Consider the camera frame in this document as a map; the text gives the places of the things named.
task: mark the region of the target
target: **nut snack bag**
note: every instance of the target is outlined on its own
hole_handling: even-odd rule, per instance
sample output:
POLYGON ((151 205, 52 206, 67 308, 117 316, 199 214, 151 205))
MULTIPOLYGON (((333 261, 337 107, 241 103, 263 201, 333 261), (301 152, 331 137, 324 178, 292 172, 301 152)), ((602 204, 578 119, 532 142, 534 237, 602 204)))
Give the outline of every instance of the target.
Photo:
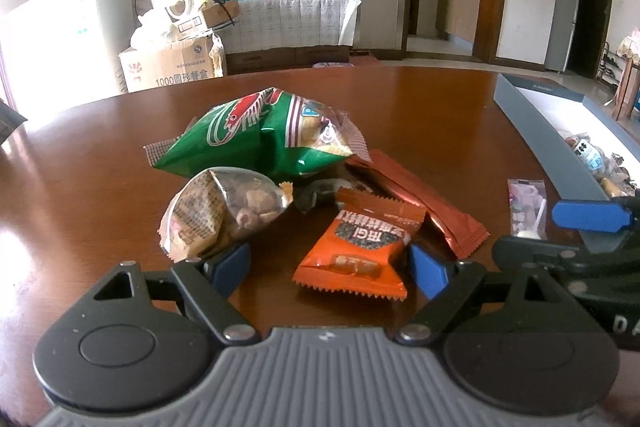
POLYGON ((425 209, 352 188, 336 194, 342 209, 303 259, 293 281, 326 291, 405 299, 391 266, 418 232, 425 209))
POLYGON ((346 115, 322 103, 269 87, 214 107, 167 142, 170 148, 159 158, 151 160, 153 146, 147 155, 155 168, 185 177, 230 166, 287 180, 351 156, 354 128, 346 115))
POLYGON ((160 247, 174 263, 213 255, 259 232, 291 201, 290 183, 278 186, 246 169, 206 169, 169 204, 158 230, 160 247))

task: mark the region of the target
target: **tape roll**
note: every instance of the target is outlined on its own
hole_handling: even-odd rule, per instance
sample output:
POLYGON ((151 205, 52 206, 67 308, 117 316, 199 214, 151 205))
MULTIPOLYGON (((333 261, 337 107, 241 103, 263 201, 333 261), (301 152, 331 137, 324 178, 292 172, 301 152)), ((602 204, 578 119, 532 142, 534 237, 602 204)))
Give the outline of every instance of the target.
POLYGON ((168 7, 168 10, 174 19, 181 22, 195 17, 209 3, 210 0, 177 0, 175 4, 168 7))

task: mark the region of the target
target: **gray gripper base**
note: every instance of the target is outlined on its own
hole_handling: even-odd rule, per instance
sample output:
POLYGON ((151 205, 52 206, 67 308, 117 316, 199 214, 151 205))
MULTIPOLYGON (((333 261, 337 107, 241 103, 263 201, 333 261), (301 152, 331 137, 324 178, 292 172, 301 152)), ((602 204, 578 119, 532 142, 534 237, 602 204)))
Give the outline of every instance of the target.
POLYGON ((256 346, 225 349, 164 407, 120 418, 56 407, 38 427, 612 425, 600 409, 555 418, 494 409, 453 383, 431 351, 393 343, 381 328, 274 328, 256 346))

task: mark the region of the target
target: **snack bag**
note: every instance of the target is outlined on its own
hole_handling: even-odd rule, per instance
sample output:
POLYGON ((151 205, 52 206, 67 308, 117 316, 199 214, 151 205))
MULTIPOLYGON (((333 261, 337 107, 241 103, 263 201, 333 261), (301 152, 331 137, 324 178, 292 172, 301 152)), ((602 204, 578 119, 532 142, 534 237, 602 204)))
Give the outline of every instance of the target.
POLYGON ((381 150, 371 151, 370 157, 371 161, 366 161, 354 156, 347 160, 347 165, 364 174, 390 196, 426 209, 458 259, 469 257, 489 237, 481 223, 453 206, 381 150))
POLYGON ((405 299, 404 283, 391 266, 418 232, 425 209, 352 188, 334 222, 293 274, 293 281, 326 291, 405 299))
POLYGON ((216 254, 276 219, 293 201, 290 183, 258 172, 206 169, 174 196, 160 223, 160 246, 177 263, 216 254))
POLYGON ((146 149, 155 168, 179 176, 232 166, 287 180, 351 156, 343 129, 350 131, 348 136, 362 139, 346 115, 269 87, 214 107, 159 159, 152 161, 149 148, 160 144, 146 149))

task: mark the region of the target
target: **metal screw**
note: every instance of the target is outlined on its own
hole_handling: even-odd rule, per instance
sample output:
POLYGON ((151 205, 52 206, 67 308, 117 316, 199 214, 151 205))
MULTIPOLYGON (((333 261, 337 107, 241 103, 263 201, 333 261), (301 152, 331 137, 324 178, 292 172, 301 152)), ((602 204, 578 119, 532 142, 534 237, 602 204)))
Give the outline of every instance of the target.
POLYGON ((234 324, 225 328, 222 333, 228 341, 241 342, 248 341, 255 335, 255 328, 249 324, 234 324))
POLYGON ((431 336, 431 328, 424 324, 407 324, 400 329, 404 341, 425 341, 431 336))

